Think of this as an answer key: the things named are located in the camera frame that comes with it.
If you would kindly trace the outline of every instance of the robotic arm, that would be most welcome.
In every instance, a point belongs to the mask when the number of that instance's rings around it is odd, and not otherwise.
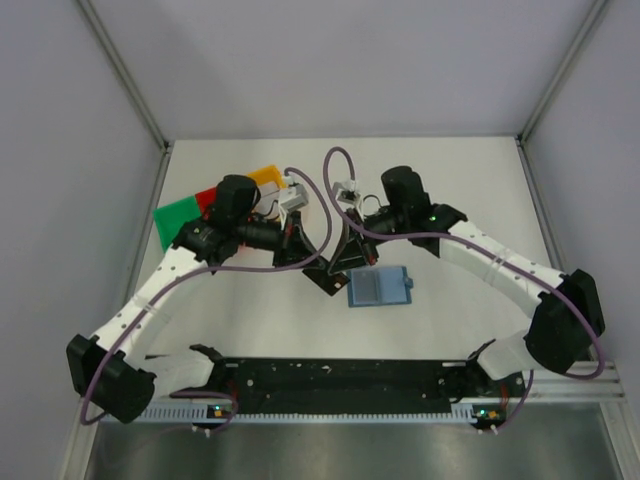
[[[375,264],[378,258],[376,246],[386,241],[384,235],[402,236],[419,232],[442,234],[438,238],[413,236],[410,241],[489,283],[532,319],[528,331],[494,340],[472,354],[470,366],[479,366],[492,380],[540,368],[564,374],[586,354],[592,344],[584,326],[569,308],[536,279],[564,294],[584,315],[597,337],[603,333],[604,321],[598,293],[589,274],[576,270],[567,275],[505,248],[470,222],[462,212],[449,205],[431,203],[420,176],[411,168],[395,167],[382,175],[389,205],[364,218],[358,208],[360,194],[345,188],[348,184],[336,184],[334,192],[339,201],[353,205],[345,212],[346,216],[361,228],[354,229],[347,222],[344,223],[342,241],[331,260],[331,271]],[[373,235],[363,235],[362,228]],[[448,239],[448,235],[468,243],[465,245]],[[480,253],[469,244],[475,244],[489,255]],[[505,262],[522,273],[504,268]]]
[[[128,423],[153,399],[207,382],[217,358],[212,348],[195,345],[180,354],[147,356],[160,331],[206,281],[206,276],[197,273],[222,265],[241,245],[273,252],[275,267],[295,264],[316,251],[304,233],[298,211],[308,203],[302,185],[281,190],[279,220],[253,212],[258,196],[250,178],[225,177],[218,184],[216,201],[200,218],[184,224],[155,272],[133,298],[89,339],[75,336],[67,346],[67,358],[76,392],[87,394],[99,363],[142,310],[146,310],[145,317],[108,360],[91,392],[91,401]],[[319,256],[305,266],[303,273],[334,295],[348,278],[342,273],[330,274],[328,266]],[[190,281],[171,288],[177,278],[191,276],[194,278]],[[152,298],[163,290],[166,294],[153,303]]]

